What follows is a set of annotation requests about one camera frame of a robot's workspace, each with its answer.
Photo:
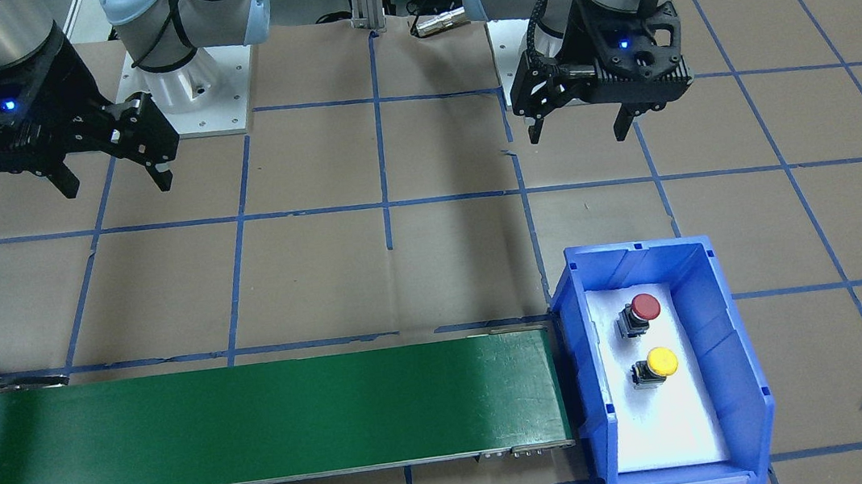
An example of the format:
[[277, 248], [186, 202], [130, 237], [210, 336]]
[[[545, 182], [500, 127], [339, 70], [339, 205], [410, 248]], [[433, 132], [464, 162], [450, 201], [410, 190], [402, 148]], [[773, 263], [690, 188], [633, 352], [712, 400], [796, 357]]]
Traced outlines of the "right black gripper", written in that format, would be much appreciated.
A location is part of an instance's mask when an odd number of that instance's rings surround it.
[[177, 155], [181, 136], [167, 120], [150, 93], [134, 93], [128, 100], [106, 106], [71, 102], [46, 108], [52, 138], [60, 161], [44, 170], [44, 177], [67, 199], [77, 197], [81, 183], [65, 164], [69, 152], [97, 151], [128, 159], [147, 170], [159, 191], [172, 189], [168, 162]]

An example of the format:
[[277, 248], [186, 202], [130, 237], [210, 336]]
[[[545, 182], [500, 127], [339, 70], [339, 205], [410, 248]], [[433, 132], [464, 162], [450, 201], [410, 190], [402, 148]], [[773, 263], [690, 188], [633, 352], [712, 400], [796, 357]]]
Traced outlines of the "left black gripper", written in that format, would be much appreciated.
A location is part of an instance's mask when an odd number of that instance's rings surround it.
[[[539, 49], [529, 53], [520, 48], [518, 68], [510, 87], [511, 109], [527, 123], [527, 137], [537, 145], [543, 132], [544, 117], [572, 102], [608, 103], [603, 86], [601, 61], [593, 42], [585, 37], [565, 39], [552, 56]], [[624, 141], [637, 116], [643, 113], [639, 104], [619, 107], [614, 121], [614, 136]]]

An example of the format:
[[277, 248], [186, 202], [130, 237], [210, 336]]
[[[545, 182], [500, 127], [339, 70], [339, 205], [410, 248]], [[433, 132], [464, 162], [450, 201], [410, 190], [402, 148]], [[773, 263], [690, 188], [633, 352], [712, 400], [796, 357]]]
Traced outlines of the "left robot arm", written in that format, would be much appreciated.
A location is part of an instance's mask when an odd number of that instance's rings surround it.
[[[537, 0], [463, 0], [472, 21], [529, 19]], [[615, 138], [636, 116], [682, 98], [693, 81], [672, 0], [548, 0], [518, 48], [513, 113], [536, 143], [547, 115], [571, 101], [619, 106]]]

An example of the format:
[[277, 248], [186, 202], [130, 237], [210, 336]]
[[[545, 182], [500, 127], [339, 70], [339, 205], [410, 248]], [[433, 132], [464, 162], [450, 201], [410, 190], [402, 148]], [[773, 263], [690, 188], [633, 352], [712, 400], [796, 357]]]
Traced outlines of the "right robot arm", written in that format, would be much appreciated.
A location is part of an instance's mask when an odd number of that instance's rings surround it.
[[146, 89], [115, 103], [36, 0], [0, 0], [0, 173], [33, 173], [66, 198], [80, 182], [65, 159], [104, 152], [139, 164], [159, 190], [181, 137], [171, 115], [220, 88], [210, 48], [263, 43], [269, 0], [99, 0]]

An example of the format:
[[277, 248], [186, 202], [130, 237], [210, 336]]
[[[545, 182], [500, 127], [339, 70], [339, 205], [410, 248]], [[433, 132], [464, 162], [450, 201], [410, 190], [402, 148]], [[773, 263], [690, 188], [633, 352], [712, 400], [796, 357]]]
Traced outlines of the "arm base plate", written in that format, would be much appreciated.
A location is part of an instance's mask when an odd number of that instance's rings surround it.
[[152, 73], [125, 55], [117, 101], [150, 93], [183, 140], [248, 132], [254, 47], [201, 48], [188, 65]]
[[488, 21], [486, 25], [493, 53], [493, 64], [501, 82], [505, 103], [511, 105], [510, 93], [518, 70], [519, 58], [526, 45], [528, 19], [494, 19]]

